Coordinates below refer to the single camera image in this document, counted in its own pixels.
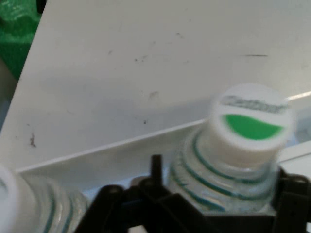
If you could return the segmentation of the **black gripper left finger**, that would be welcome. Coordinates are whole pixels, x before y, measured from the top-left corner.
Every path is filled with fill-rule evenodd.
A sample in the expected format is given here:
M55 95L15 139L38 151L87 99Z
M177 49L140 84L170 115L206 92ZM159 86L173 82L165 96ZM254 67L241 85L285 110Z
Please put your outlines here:
M150 175L124 189L106 185L80 221L77 233L126 233L143 226L149 233L207 233L205 217L163 185L162 157L151 157Z

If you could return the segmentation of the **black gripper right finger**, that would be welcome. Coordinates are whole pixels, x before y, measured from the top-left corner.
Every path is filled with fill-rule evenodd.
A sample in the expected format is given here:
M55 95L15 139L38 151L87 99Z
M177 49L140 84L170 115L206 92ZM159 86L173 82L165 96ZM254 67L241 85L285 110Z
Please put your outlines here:
M281 169L272 207L276 211L273 233L306 233L311 222L311 181Z

